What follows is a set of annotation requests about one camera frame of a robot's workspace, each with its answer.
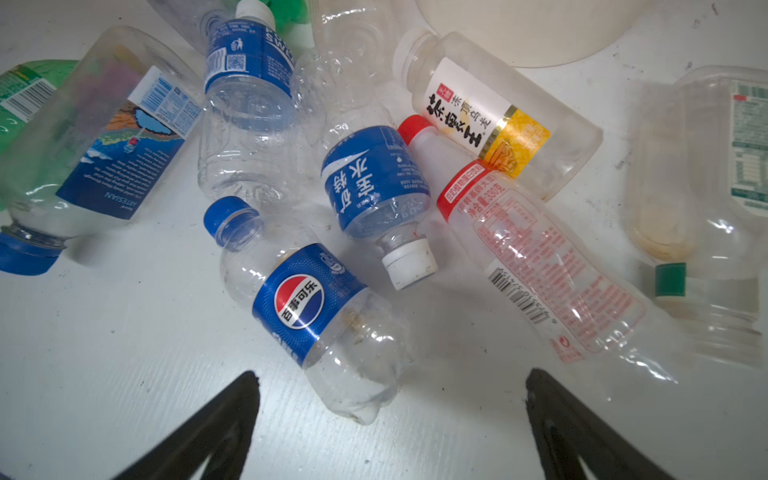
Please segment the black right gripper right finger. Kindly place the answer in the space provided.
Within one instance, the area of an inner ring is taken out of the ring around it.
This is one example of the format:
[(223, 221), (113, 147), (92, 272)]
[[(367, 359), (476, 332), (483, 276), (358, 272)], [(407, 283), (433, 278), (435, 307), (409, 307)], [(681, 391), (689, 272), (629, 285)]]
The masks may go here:
[(530, 371), (526, 411), (547, 479), (669, 479), (543, 369)]

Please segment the pepsi bottle blue cap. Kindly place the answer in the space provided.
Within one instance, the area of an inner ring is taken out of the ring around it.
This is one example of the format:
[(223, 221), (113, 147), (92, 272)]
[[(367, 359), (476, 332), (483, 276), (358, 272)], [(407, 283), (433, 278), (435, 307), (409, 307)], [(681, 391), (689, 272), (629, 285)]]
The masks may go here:
[(228, 196), (209, 206), (203, 223), (222, 249), (230, 297), (296, 362), (328, 410), (373, 423), (414, 361), (408, 320), (294, 217)]

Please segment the clear bottle blue artesian label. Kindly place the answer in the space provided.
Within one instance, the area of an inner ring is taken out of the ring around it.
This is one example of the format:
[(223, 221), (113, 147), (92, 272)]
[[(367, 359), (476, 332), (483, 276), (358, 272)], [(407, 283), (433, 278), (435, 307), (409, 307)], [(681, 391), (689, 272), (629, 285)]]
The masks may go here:
[(181, 57), (137, 28), (107, 29), (2, 154), (2, 270), (44, 274), (72, 239), (129, 223), (202, 112)]

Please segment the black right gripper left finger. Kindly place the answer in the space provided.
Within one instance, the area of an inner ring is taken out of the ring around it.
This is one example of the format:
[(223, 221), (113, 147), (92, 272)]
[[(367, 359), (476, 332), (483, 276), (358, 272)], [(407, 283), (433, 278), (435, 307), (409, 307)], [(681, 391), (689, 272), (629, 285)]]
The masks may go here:
[(119, 479), (239, 479), (260, 407), (259, 379), (245, 371)]

